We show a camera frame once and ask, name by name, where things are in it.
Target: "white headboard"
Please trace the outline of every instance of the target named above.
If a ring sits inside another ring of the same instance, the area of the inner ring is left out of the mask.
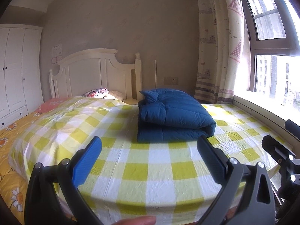
[[[114,49],[88,49],[75,52],[60,62],[57,75],[50,70],[49,82],[52,98],[80,96],[97,88],[123,93],[125,99],[132,98],[136,91],[137,100],[142,94],[142,68],[140,53],[136,53],[134,64],[121,64]],[[132,89],[132,71],[135,71],[135,85]]]

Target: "metal pole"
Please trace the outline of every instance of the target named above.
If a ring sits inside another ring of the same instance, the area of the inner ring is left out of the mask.
[[[154,61],[154,69],[155,69],[155,89],[157,89],[157,69],[156,69],[156,60]]]

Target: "wardrobe drawer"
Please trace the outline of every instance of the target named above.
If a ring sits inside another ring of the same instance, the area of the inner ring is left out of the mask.
[[[14,112],[6,115],[5,117],[0,119],[0,130],[6,128],[10,124],[13,124],[18,119],[28,115],[27,107],[21,107]]]

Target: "beige wall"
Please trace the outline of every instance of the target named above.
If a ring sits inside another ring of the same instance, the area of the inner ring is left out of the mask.
[[[178,77],[174,88],[194,94],[199,53],[197,0],[55,0],[44,17],[40,75],[44,101],[50,95],[51,48],[61,43],[63,58],[90,48],[118,49],[117,60],[133,63],[141,53],[143,89],[163,77]]]
[[[0,18],[0,24],[43,26],[45,13],[25,7],[8,6]]]

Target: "pink pillow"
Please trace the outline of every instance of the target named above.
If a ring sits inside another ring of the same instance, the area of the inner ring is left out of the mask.
[[[35,110],[35,112],[38,113],[47,113],[56,107],[58,107],[59,104],[63,103],[66,101],[68,98],[52,98],[49,101],[43,103],[38,107],[38,109]]]

